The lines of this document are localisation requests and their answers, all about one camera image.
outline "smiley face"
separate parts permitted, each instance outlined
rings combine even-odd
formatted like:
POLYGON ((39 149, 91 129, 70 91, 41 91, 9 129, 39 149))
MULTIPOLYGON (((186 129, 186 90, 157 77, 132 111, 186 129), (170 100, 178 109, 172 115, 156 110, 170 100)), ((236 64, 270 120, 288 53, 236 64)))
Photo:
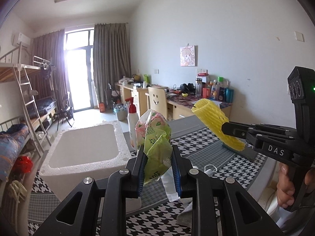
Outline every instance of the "smiley face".
POLYGON ((155 101, 154 99, 153 99, 153 102, 157 105, 158 104, 158 101, 155 101))

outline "white bottle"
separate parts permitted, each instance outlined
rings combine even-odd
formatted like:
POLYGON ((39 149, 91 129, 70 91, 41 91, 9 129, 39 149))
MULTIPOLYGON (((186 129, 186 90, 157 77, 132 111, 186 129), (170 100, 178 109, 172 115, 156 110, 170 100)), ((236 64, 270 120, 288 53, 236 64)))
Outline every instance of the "white bottle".
POLYGON ((127 98, 126 102, 130 102, 128 105, 128 125, 129 125, 129 134, 130 134, 130 144, 132 148, 137 151, 137 139, 136 139, 136 124, 139 120, 139 116, 137 114, 137 108, 133 104, 133 97, 127 98))

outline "styrofoam box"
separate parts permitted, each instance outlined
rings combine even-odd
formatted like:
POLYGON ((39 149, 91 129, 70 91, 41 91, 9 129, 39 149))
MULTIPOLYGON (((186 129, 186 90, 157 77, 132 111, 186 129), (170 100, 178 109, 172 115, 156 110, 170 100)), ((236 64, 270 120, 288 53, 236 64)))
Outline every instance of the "styrofoam box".
MULTIPOLYGON (((56 137, 39 175, 62 201, 84 178, 109 177, 125 168, 130 158, 119 121, 69 128, 56 137)), ((127 203, 127 212, 141 207, 140 198, 127 203)))

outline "red pump cap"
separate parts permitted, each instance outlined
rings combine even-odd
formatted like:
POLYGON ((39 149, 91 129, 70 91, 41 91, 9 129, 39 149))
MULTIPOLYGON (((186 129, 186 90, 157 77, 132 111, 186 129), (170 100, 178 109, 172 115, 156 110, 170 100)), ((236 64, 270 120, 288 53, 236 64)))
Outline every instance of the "red pump cap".
POLYGON ((125 99, 126 102, 130 102, 129 106, 128 106, 128 110, 129 110, 129 113, 136 113, 137 112, 137 108, 136 106, 133 104, 133 97, 131 98, 127 98, 125 99))

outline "brown curtain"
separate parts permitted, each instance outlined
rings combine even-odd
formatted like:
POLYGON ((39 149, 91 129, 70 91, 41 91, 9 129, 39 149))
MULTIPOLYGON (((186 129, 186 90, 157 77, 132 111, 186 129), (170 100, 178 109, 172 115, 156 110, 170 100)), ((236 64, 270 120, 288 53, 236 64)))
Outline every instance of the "brown curtain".
POLYGON ((131 77, 130 50, 126 24, 96 24, 94 28, 93 68, 96 96, 104 102, 104 91, 124 75, 131 77))
MULTIPOLYGON (((59 109, 67 93, 64 40, 63 29, 34 38, 32 45, 32 57, 35 55, 50 60, 55 66, 54 89, 59 109)), ((37 99, 52 95, 49 79, 45 80, 40 74, 36 74, 30 77, 30 82, 32 88, 38 91, 37 99)))

